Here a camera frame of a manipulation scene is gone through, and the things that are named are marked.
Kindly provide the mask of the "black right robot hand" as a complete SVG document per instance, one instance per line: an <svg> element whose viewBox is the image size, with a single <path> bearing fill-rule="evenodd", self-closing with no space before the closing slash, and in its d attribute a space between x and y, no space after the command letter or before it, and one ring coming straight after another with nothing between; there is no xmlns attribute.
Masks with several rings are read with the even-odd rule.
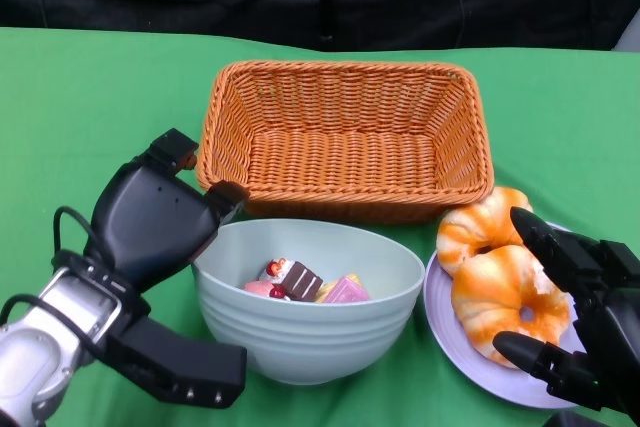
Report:
<svg viewBox="0 0 640 427"><path fill-rule="evenodd" d="M551 227L514 207L511 221L547 277L574 302L584 347L569 353L525 334L502 331L497 351L546 383L550 395L639 420L639 260L623 243Z"/></svg>

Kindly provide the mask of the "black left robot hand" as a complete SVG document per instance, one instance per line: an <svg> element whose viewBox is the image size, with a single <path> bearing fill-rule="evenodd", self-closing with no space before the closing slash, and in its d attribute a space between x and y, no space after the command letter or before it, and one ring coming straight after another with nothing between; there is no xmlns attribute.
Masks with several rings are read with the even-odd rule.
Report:
<svg viewBox="0 0 640 427"><path fill-rule="evenodd" d="M166 131L117 170L94 207L94 238L84 255L140 293L189 265L249 199L235 182L219 181L200 193L179 179L193 167L197 148L179 130Z"/></svg>

